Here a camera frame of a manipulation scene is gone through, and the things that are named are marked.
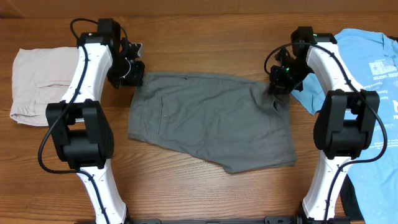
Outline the grey shorts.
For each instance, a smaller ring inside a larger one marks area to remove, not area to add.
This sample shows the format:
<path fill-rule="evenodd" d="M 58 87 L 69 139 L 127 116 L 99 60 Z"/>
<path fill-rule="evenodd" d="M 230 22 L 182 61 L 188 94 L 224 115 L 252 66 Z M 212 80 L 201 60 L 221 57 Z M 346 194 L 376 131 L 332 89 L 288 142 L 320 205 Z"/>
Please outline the grey shorts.
<path fill-rule="evenodd" d="M 150 72 L 134 93 L 127 133 L 229 173 L 292 166 L 289 97 L 268 89 L 231 75 Z"/>

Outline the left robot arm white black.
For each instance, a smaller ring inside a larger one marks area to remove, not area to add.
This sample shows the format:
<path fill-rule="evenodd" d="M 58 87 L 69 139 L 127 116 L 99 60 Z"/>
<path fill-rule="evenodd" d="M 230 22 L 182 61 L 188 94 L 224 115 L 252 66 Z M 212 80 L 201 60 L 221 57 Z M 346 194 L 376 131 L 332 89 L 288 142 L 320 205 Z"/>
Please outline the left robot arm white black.
<path fill-rule="evenodd" d="M 132 223 L 111 168 L 114 136 L 101 107 L 105 82 L 118 89 L 141 86 L 145 65 L 140 61 L 141 43 L 133 44 L 127 33 L 112 18 L 95 21 L 95 32 L 76 35 L 78 65 L 67 92 L 58 103 L 45 110 L 49 129 L 38 151 L 38 162 L 52 139 L 58 158 L 66 162 L 67 174 L 79 176 L 95 211 L 95 223 Z"/>

